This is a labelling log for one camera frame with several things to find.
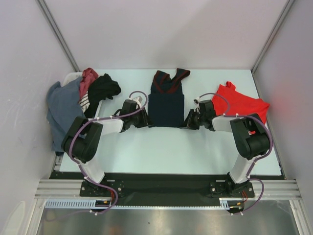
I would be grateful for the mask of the navy tank top red trim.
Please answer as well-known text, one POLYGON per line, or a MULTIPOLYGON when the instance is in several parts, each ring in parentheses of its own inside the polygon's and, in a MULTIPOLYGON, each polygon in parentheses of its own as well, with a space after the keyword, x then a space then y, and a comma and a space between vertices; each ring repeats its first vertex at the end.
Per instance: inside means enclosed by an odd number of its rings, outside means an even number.
POLYGON ((153 77, 148 96, 148 115, 153 127, 179 128, 184 122, 184 94, 182 80, 189 70, 176 69, 174 77, 158 70, 153 77))

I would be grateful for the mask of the grey-blue tank top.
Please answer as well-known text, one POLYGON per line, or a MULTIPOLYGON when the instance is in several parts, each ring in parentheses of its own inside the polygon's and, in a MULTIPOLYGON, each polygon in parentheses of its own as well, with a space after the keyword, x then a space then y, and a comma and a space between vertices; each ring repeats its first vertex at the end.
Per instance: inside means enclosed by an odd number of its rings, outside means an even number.
POLYGON ((79 104, 81 80, 82 77, 77 77, 64 86, 61 86, 60 82, 56 82, 47 92, 46 119, 51 129, 51 148, 54 152, 63 152, 62 142, 72 123, 76 117, 85 116, 79 104))

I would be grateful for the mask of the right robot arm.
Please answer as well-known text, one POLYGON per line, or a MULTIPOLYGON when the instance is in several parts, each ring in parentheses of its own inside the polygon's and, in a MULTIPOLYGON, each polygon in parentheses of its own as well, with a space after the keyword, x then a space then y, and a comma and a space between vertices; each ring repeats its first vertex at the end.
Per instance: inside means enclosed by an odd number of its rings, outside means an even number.
POLYGON ((190 109, 181 128, 198 130, 201 126, 213 132, 233 135, 238 151, 237 160, 228 173, 225 190, 230 196, 243 191, 256 162, 267 157, 273 147, 269 130, 257 113, 251 115, 217 115, 212 100, 195 100, 196 108, 190 109))

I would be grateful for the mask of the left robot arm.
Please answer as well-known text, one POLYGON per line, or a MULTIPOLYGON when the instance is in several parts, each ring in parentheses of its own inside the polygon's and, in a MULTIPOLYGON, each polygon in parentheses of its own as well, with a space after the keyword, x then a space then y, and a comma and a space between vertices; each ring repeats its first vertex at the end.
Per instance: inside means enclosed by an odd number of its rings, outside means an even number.
POLYGON ((103 181, 105 173, 95 157, 100 138, 125 132, 132 125, 135 128, 151 126, 152 123, 141 102, 140 96, 130 97, 124 101, 122 108, 110 117, 77 117, 62 141, 62 149, 78 164, 84 177, 92 181, 91 190, 96 195, 104 195, 108 190, 108 183, 103 181))

